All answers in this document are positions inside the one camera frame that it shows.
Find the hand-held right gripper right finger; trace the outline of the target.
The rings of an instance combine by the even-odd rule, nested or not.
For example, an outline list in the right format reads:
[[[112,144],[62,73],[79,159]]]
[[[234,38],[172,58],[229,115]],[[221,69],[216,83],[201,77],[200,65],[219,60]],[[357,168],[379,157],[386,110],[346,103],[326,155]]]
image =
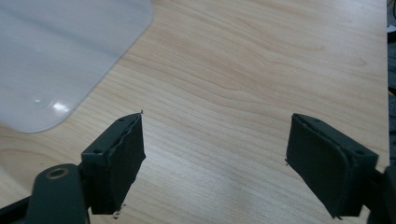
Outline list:
[[[324,204],[332,217],[356,217],[365,182],[378,155],[326,122],[291,116],[286,162]]]

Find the white translucent plastic mat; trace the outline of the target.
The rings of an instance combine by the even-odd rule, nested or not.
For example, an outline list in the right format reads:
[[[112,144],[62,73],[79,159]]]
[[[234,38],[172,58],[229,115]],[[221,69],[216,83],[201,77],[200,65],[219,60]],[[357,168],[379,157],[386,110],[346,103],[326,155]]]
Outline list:
[[[0,124],[63,122],[152,18],[151,0],[0,0]]]

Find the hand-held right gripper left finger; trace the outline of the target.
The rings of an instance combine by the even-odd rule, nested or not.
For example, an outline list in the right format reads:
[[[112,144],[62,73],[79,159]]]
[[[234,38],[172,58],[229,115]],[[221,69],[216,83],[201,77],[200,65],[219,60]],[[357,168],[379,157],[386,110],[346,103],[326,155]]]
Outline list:
[[[86,200],[94,215],[121,209],[145,158],[141,113],[115,120],[81,153]]]

